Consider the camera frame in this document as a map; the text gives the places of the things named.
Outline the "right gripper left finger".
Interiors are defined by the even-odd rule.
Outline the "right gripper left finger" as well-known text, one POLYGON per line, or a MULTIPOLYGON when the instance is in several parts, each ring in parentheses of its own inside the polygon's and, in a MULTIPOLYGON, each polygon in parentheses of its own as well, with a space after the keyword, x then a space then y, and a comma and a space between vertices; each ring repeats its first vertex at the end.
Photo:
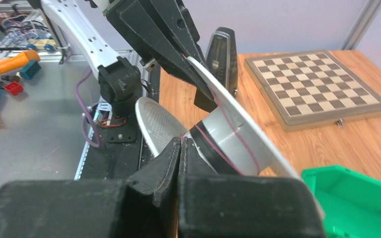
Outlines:
POLYGON ((127 179, 18 180, 0 188, 0 238, 174 238, 181 140, 127 179))

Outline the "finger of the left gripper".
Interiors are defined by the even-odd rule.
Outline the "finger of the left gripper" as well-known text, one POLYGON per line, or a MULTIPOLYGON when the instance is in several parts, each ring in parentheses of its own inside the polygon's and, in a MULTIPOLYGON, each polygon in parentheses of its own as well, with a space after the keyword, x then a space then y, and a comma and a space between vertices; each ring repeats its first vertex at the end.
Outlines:
POLYGON ((155 23, 168 41, 185 57, 193 57, 203 66, 206 60, 198 44, 198 30, 182 0, 152 0, 155 23))
POLYGON ((213 96, 207 84, 168 41, 155 23, 152 0, 112 0, 106 19, 140 55, 144 64, 155 60, 170 75, 197 87, 207 98, 213 96))

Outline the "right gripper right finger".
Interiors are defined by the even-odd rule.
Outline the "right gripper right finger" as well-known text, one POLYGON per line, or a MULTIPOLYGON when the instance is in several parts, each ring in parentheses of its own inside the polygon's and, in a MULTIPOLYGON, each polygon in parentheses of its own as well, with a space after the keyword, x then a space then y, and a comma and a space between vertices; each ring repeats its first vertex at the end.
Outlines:
POLYGON ((181 238, 323 238, 315 199, 297 178, 216 174, 182 140, 178 183, 181 238))

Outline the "grey cable spool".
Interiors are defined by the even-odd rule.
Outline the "grey cable spool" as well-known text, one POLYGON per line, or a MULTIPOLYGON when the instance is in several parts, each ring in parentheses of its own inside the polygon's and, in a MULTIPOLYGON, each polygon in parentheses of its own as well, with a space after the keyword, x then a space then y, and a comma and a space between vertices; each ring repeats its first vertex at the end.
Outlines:
POLYGON ((208 116, 186 129, 158 102, 141 97, 136 118, 151 154, 157 157, 174 137, 194 141, 200 157, 218 174, 257 176, 270 167, 280 177, 300 176, 228 90, 197 60, 187 61, 207 84, 217 104, 208 116))

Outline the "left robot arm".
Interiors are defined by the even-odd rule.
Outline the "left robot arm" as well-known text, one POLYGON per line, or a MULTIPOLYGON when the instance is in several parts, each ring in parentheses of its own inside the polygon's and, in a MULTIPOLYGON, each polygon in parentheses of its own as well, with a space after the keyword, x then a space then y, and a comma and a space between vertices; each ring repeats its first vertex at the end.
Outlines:
MULTIPOLYGON (((138 67, 109 46, 74 0, 32 0, 51 26, 59 26, 78 46, 99 82, 102 98, 116 117, 135 112, 135 93, 141 89, 138 67)), ((198 45, 199 33, 181 0, 93 0, 108 22, 132 46, 144 68, 159 65, 170 75, 194 85, 207 99, 213 95, 187 61, 206 61, 198 45)))

